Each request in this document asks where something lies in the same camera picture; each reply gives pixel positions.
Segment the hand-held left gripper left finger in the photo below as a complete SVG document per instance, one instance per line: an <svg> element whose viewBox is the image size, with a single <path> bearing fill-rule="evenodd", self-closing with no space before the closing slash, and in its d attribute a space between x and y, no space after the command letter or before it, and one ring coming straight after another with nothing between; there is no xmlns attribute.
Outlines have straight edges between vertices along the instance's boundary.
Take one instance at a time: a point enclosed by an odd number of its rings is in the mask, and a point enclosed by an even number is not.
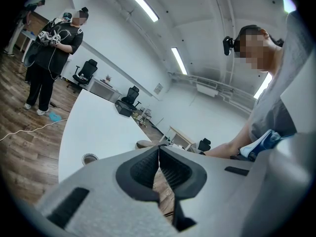
<svg viewBox="0 0 316 237"><path fill-rule="evenodd" d="M76 188L88 190L62 233L75 237L175 237L178 232L163 216L156 202L137 201L116 181L118 167L144 153L133 150L94 161L48 190L36 205L46 219L73 200Z"/></svg>

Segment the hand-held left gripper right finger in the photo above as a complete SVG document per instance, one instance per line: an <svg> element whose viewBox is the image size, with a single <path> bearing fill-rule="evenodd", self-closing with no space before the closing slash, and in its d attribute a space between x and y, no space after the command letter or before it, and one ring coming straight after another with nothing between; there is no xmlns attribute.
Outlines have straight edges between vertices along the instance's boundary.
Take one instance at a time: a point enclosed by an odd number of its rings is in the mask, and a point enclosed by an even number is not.
<svg viewBox="0 0 316 237"><path fill-rule="evenodd" d="M170 226L159 237L244 237L248 200L242 190L253 163L159 146L160 169L174 192Z"/></svg>

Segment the tan oval pouch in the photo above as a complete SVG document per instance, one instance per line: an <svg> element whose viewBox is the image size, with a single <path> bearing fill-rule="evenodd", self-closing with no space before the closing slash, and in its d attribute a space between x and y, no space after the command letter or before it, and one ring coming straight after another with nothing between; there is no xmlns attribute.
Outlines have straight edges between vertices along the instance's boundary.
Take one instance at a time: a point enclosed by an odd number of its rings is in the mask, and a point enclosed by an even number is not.
<svg viewBox="0 0 316 237"><path fill-rule="evenodd" d="M156 143L147 140L140 140L136 142L135 149L142 149L147 147L154 147Z"/></svg>

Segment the person's right forearm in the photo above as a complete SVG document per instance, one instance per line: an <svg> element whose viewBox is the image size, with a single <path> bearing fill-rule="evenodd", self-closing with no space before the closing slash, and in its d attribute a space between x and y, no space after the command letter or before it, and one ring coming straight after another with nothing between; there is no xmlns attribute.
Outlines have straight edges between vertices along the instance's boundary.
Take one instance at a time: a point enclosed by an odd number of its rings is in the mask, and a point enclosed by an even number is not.
<svg viewBox="0 0 316 237"><path fill-rule="evenodd" d="M209 151L205 151L204 154L210 157L230 158L239 152L239 148L247 146L251 143L252 141L249 137L249 121L247 121L233 140L221 144Z"/></svg>

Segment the round grey table grommet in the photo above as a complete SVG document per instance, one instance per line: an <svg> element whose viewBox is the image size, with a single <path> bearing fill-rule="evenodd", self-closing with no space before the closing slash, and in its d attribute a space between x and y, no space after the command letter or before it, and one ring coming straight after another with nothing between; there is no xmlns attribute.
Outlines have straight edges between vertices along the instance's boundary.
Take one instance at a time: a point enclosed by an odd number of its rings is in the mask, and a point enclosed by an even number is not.
<svg viewBox="0 0 316 237"><path fill-rule="evenodd" d="M98 159L99 158L95 154L88 153L82 156L81 161L83 165L87 165L91 162L97 161Z"/></svg>

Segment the black office chair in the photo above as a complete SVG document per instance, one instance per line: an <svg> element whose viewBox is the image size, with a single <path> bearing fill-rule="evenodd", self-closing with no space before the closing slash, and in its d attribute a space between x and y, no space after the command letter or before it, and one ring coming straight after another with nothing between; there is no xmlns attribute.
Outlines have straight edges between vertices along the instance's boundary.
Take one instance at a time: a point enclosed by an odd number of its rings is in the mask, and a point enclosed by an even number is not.
<svg viewBox="0 0 316 237"><path fill-rule="evenodd" d="M97 62L93 59L85 61L82 68L80 66L76 66L76 71L73 75L73 79L76 83L70 83L66 87L72 87L73 93L76 93L76 90L80 89L81 85L88 85L90 83L97 69Z"/></svg>
<svg viewBox="0 0 316 237"><path fill-rule="evenodd" d="M198 150L202 151L202 152L206 152L209 151L211 149L211 141L204 138L203 140L201 140L199 142L198 145Z"/></svg>
<svg viewBox="0 0 316 237"><path fill-rule="evenodd" d="M138 96L139 88L133 86L129 88L127 95L122 97L121 101L124 102L131 110L135 111L137 108L134 106L134 102Z"/></svg>

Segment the white table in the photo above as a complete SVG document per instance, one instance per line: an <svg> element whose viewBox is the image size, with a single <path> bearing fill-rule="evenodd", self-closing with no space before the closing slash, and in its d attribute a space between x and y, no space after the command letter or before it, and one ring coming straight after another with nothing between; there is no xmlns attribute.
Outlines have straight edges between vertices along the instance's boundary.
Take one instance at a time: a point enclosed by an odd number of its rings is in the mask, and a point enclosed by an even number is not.
<svg viewBox="0 0 316 237"><path fill-rule="evenodd" d="M84 155L98 159L133 151L148 136L131 117L120 115L114 103L82 90L77 97L62 135L58 181L83 167Z"/></svg>

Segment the light wooden desk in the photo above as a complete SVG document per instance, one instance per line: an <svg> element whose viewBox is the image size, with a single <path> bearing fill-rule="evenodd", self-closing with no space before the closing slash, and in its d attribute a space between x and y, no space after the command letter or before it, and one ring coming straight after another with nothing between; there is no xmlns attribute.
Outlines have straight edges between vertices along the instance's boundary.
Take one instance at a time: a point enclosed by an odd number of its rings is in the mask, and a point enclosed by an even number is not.
<svg viewBox="0 0 316 237"><path fill-rule="evenodd" d="M181 139L183 139L187 143L185 151L188 151L190 149L190 147L193 144L195 144L195 142L190 137L188 137L186 134L181 132L179 129L173 128L172 126L170 126L168 131L163 134L163 136L161 137L159 142L162 142L170 131L173 131L175 133L175 135L178 135Z"/></svg>

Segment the pile of floor clutter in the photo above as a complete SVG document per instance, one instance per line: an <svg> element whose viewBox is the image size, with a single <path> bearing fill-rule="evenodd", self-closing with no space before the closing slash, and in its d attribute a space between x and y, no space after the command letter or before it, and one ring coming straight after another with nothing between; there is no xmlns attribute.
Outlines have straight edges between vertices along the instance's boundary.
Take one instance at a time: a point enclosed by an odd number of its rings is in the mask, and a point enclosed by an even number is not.
<svg viewBox="0 0 316 237"><path fill-rule="evenodd" d="M133 112L132 118L139 126L147 127L147 122L149 122L152 118L151 114L151 109L141 107L140 109L137 109L135 112Z"/></svg>

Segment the black box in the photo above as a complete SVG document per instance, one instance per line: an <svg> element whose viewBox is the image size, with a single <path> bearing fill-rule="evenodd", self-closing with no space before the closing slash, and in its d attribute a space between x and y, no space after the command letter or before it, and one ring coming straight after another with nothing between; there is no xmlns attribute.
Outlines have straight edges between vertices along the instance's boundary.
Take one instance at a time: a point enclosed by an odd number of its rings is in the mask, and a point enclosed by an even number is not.
<svg viewBox="0 0 316 237"><path fill-rule="evenodd" d="M133 111L121 100L116 100L115 107L118 113L125 117L130 117L133 113Z"/></svg>

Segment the person's grey t-shirt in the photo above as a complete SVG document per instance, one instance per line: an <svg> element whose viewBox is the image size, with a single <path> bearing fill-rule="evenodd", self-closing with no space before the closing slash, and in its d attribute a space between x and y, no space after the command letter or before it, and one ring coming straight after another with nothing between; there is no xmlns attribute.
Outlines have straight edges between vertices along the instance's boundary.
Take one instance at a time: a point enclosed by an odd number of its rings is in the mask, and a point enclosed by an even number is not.
<svg viewBox="0 0 316 237"><path fill-rule="evenodd" d="M280 96L299 74L308 59L314 39L298 11L288 14L280 67L256 100L249 123L249 137L256 141L269 129L280 136L296 133L293 120Z"/></svg>

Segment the long ceiling light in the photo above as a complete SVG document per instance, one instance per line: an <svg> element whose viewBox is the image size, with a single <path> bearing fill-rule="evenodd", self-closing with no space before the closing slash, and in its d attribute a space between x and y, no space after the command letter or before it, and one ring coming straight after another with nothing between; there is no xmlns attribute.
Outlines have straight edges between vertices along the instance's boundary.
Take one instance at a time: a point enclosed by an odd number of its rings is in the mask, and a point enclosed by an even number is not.
<svg viewBox="0 0 316 237"><path fill-rule="evenodd" d="M262 94L262 92L268 87L271 80L272 80L272 75L270 73L267 73L264 81L262 82L259 89L256 91L256 93L253 96L255 99L259 98L259 96Z"/></svg>
<svg viewBox="0 0 316 237"><path fill-rule="evenodd" d="M153 22L159 20L159 17L145 0L135 0L137 4L145 11Z"/></svg>
<svg viewBox="0 0 316 237"><path fill-rule="evenodd" d="M180 68L182 74L187 75L188 73L187 73L187 70L186 70L186 68L185 68L185 65L184 65L184 63L183 63L183 61L182 61L182 58L181 58L180 53L179 53L179 51L178 51L178 48L172 47L172 48L171 48L171 51L172 51L172 53L173 53L173 55L174 55L174 57L175 57L175 59L176 59L176 61L177 61L177 63L178 63L178 66L179 66L179 68Z"/></svg>

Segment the white blue chest mount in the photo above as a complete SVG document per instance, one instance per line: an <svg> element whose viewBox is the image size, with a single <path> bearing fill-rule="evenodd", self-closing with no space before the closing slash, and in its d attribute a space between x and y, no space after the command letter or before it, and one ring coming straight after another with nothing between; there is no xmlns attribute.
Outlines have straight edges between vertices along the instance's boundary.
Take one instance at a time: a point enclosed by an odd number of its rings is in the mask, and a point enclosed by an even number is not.
<svg viewBox="0 0 316 237"><path fill-rule="evenodd" d="M248 161L255 161L260 152L272 149L281 139L282 137L277 132L269 129L256 141L241 147L237 156Z"/></svg>

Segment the white wall air conditioner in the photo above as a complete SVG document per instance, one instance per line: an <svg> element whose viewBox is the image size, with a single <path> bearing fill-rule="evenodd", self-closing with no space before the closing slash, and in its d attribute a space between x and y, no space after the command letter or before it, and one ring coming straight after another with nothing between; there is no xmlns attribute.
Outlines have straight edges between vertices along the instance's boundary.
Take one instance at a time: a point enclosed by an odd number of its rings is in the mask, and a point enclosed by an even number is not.
<svg viewBox="0 0 316 237"><path fill-rule="evenodd" d="M202 84L197 83L197 91L200 93L203 93L205 95L208 95L210 97L215 97L218 95L219 91L213 88L210 88L208 86L204 86Z"/></svg>

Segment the white wall pipes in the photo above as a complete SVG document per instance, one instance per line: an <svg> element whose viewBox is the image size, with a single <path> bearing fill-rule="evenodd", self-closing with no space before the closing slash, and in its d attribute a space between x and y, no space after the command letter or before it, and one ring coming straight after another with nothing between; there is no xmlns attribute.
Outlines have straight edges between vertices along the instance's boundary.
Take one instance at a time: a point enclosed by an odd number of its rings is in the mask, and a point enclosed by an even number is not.
<svg viewBox="0 0 316 237"><path fill-rule="evenodd" d="M241 111L250 114L252 112L255 98L240 89L232 87L222 82L218 82L212 79L206 79L198 76L183 75L176 72L168 72L170 78L176 83L191 84L196 86L197 83L219 91L218 95L214 98L221 98L224 102L240 109Z"/></svg>

